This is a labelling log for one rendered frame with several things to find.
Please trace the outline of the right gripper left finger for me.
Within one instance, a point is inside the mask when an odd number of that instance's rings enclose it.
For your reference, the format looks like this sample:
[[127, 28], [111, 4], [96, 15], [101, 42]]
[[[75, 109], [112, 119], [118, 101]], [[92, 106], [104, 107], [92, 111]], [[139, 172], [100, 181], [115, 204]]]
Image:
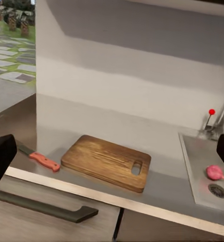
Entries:
[[17, 145], [14, 135], [0, 137], [0, 180], [17, 154]]

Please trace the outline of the cutting board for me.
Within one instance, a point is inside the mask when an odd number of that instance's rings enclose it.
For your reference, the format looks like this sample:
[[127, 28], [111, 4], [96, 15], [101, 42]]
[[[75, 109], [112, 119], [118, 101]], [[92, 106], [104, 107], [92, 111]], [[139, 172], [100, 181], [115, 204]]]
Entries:
[[[139, 175], [131, 173], [141, 164]], [[61, 157], [61, 164], [114, 185], [142, 193], [151, 163], [149, 154], [83, 135]]]

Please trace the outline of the parer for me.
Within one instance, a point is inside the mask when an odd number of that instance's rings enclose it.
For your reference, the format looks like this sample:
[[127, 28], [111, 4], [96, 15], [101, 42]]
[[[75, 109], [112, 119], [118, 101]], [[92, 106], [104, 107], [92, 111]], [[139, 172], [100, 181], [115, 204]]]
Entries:
[[38, 160], [41, 164], [53, 169], [54, 172], [59, 171], [60, 165], [55, 161], [47, 158], [46, 156], [38, 152], [35, 152], [34, 150], [24, 146], [23, 144], [20, 144], [19, 142], [16, 142], [16, 145], [17, 145], [17, 148], [19, 147], [23, 152], [29, 154], [30, 158], [34, 158]]

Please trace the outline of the vidalia onion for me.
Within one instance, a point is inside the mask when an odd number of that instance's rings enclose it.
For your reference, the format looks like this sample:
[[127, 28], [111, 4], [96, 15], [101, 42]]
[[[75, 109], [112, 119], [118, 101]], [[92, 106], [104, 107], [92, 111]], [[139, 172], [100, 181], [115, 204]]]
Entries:
[[222, 169], [215, 164], [211, 165], [210, 167], [206, 167], [206, 174], [212, 180], [224, 179]]

